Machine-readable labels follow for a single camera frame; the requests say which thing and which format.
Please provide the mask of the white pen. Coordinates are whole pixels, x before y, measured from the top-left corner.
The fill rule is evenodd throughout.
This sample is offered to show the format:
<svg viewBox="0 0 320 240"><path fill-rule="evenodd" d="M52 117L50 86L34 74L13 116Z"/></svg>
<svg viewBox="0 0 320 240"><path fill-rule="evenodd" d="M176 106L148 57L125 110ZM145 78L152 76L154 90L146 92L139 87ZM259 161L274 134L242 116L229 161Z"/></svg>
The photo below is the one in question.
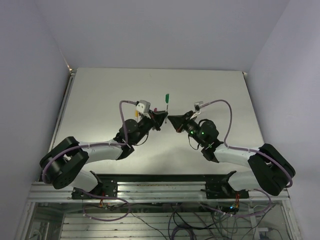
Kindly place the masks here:
<svg viewBox="0 0 320 240"><path fill-rule="evenodd" d="M168 114L168 111L169 111L169 103L166 104L166 106L165 106L165 112L166 112L167 114ZM167 124L167 122L168 122L168 117L167 117L167 116L165 117L164 122L165 122L165 124Z"/></svg>

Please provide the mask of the green pen cap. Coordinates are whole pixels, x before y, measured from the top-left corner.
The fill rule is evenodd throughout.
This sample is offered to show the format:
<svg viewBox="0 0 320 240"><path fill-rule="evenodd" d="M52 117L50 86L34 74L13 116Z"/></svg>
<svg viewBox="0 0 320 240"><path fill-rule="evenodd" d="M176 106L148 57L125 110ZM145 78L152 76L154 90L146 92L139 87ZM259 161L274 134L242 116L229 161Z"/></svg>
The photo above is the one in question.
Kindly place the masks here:
<svg viewBox="0 0 320 240"><path fill-rule="evenodd" d="M167 93L167 94L165 95L165 103L168 104L168 103L169 103L169 100L170 100L170 94Z"/></svg>

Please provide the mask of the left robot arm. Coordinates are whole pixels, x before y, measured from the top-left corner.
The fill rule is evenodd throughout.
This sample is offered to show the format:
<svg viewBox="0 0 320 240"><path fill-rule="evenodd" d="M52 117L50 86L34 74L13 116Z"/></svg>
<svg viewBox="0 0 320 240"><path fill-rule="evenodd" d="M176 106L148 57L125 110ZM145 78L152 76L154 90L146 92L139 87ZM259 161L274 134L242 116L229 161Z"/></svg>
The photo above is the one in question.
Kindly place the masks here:
<svg viewBox="0 0 320 240"><path fill-rule="evenodd" d="M93 171L86 171L86 164L104 160L122 160L134 152L134 147L148 138L151 130L160 131L168 112L150 110L139 121L127 119L116 136L106 142L81 143L73 136L66 137L40 161L42 181L56 190L71 186L81 189L96 199L102 193L103 183Z"/></svg>

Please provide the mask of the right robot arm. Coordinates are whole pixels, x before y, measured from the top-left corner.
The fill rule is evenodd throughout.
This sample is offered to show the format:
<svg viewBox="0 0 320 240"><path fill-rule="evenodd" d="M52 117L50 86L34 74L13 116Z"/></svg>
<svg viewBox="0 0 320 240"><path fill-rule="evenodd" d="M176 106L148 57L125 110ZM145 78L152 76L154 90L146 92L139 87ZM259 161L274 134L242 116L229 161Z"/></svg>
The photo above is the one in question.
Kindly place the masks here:
<svg viewBox="0 0 320 240"><path fill-rule="evenodd" d="M219 131L212 120L196 122L192 116L193 111L189 111L184 115L170 115L168 120L177 133L186 132L188 138L197 142L207 161L248 169L243 172L233 170L222 179L220 192L224 197L231 198L237 192L251 189L277 196L296 175L293 166L271 144L252 149L226 146L218 139Z"/></svg>

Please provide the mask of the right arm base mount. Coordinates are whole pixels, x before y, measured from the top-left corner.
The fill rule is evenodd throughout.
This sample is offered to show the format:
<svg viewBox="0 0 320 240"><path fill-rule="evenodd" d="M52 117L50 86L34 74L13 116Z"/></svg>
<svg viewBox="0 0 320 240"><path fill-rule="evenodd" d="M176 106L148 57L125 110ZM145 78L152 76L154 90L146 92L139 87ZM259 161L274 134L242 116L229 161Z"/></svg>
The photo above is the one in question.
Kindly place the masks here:
<svg viewBox="0 0 320 240"><path fill-rule="evenodd" d="M200 190L206 194L207 199L248 199L249 192L247 190L235 191L232 189L228 180L236 171L228 174L208 174L204 176L205 185Z"/></svg>

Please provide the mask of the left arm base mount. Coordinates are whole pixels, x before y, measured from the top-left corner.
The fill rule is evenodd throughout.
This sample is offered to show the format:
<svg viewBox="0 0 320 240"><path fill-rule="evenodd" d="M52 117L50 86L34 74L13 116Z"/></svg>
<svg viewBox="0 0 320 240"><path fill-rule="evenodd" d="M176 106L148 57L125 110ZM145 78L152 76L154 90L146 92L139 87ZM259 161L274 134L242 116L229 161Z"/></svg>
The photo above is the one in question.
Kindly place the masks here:
<svg viewBox="0 0 320 240"><path fill-rule="evenodd" d="M118 184L112 179L99 181L98 185L92 190L84 190L81 188L74 187L71 193L72 200L107 200L115 199L118 194Z"/></svg>

